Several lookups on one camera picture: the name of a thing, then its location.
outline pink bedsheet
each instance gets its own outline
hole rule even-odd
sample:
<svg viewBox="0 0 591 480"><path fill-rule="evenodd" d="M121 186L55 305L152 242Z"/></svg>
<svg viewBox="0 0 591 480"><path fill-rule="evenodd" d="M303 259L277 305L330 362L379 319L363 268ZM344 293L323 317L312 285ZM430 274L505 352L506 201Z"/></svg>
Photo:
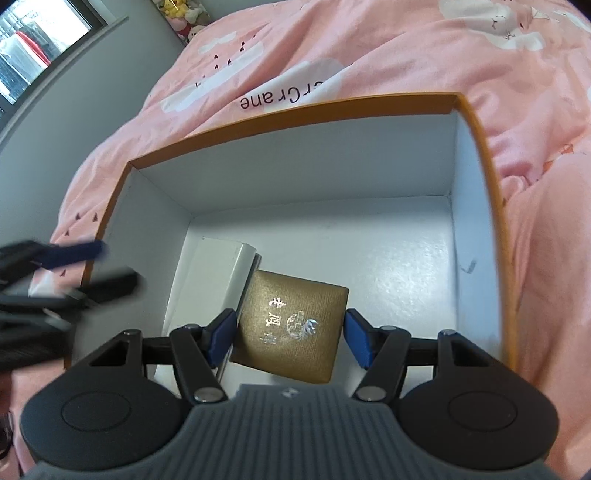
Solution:
<svg viewBox="0 0 591 480"><path fill-rule="evenodd" d="M559 410L548 463L580 478L591 468L591 24L566 1L290 0L223 18L84 162L52 240L95 234L132 158L276 109L414 91L463 92L485 127L522 293L519 371ZM52 290L81 273L37 281Z"/></svg>

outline gold jewelry box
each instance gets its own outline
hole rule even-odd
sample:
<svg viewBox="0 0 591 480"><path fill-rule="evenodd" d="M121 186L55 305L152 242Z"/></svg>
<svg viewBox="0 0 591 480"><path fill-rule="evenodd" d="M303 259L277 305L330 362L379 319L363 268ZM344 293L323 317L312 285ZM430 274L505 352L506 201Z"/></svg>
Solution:
<svg viewBox="0 0 591 480"><path fill-rule="evenodd" d="M310 383L328 383L349 290L258 270L246 294L232 361Z"/></svg>

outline white paper box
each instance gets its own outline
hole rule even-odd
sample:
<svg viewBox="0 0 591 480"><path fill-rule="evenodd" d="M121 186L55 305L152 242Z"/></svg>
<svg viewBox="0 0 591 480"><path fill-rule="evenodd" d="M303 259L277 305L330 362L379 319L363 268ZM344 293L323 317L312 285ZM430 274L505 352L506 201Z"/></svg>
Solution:
<svg viewBox="0 0 591 480"><path fill-rule="evenodd" d="M206 236L252 245L263 270L348 287L374 325L454 328L515 365L501 195L454 93L305 106L188 138L129 164L100 231L111 253L95 269L128 265L147 289L97 313L79 355L128 327L159 335L183 245ZM250 370L222 383L282 381ZM350 391L362 374L341 342L332 382Z"/></svg>

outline gray wall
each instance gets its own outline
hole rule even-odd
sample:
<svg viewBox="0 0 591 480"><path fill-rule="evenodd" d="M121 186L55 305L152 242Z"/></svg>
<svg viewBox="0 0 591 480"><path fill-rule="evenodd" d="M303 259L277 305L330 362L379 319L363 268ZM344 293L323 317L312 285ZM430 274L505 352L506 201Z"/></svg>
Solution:
<svg viewBox="0 0 591 480"><path fill-rule="evenodd" d="M67 62L0 134L0 245L49 240L82 161L139 111L182 50L151 0L102 3L107 21L128 18Z"/></svg>

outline white cloud print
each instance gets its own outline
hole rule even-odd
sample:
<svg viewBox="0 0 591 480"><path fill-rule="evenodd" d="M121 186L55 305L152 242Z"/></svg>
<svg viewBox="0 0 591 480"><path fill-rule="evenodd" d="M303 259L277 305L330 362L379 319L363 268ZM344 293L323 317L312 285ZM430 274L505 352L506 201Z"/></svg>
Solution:
<svg viewBox="0 0 591 480"><path fill-rule="evenodd" d="M461 18L468 29L483 35L503 50L541 50L546 43L540 32L524 33L515 12L490 0L439 0L448 20Z"/></svg>

